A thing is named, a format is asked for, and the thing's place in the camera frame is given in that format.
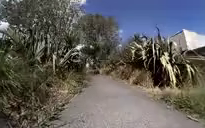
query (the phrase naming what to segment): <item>building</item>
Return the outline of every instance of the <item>building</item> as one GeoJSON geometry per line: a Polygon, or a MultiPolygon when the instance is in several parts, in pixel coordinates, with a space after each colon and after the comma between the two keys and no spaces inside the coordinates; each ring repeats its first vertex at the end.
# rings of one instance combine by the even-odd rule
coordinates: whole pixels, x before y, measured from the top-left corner
{"type": "Polygon", "coordinates": [[[205,35],[183,29],[171,36],[170,41],[173,41],[180,51],[194,50],[205,55],[205,35]]]}

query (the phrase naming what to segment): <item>sky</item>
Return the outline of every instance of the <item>sky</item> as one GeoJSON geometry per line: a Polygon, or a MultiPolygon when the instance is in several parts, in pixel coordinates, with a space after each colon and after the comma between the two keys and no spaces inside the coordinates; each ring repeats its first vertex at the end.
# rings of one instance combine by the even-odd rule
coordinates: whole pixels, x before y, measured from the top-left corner
{"type": "Polygon", "coordinates": [[[205,34],[205,0],[87,0],[86,12],[114,16],[123,38],[134,33],[164,36],[182,29],[205,34]]]}

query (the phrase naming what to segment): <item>wall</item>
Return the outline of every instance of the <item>wall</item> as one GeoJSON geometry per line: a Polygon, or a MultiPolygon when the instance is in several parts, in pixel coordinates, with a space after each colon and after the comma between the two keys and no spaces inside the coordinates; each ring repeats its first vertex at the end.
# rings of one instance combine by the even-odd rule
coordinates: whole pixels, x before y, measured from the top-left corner
{"type": "Polygon", "coordinates": [[[205,47],[205,35],[198,34],[189,30],[183,30],[186,37],[188,50],[195,50],[201,47],[205,47]]]}
{"type": "Polygon", "coordinates": [[[187,42],[186,42],[183,31],[178,32],[174,36],[170,37],[170,41],[173,41],[177,45],[176,48],[178,48],[178,50],[180,51],[187,50],[187,45],[186,45],[187,42]]]}

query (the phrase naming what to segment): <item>paved path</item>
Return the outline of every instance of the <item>paved path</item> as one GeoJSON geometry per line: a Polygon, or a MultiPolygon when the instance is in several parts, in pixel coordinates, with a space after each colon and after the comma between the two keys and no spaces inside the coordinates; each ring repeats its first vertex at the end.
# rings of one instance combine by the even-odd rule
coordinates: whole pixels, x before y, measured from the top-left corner
{"type": "Polygon", "coordinates": [[[62,112],[54,128],[201,128],[140,89],[100,75],[90,84],[62,112]]]}

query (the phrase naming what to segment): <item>tree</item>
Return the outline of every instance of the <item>tree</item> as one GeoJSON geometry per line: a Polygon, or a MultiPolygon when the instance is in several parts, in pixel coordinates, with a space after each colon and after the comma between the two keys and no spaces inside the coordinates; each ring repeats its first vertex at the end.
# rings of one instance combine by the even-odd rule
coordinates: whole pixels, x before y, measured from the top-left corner
{"type": "Polygon", "coordinates": [[[31,56],[41,52],[43,62],[64,56],[79,43],[75,25],[82,14],[81,5],[73,0],[0,1],[0,21],[19,33],[24,47],[33,51],[31,56]]]}
{"type": "Polygon", "coordinates": [[[79,28],[87,45],[99,45],[99,48],[94,50],[97,53],[94,54],[98,54],[100,60],[107,59],[120,41],[118,23],[113,17],[87,14],[81,17],[79,28]]]}

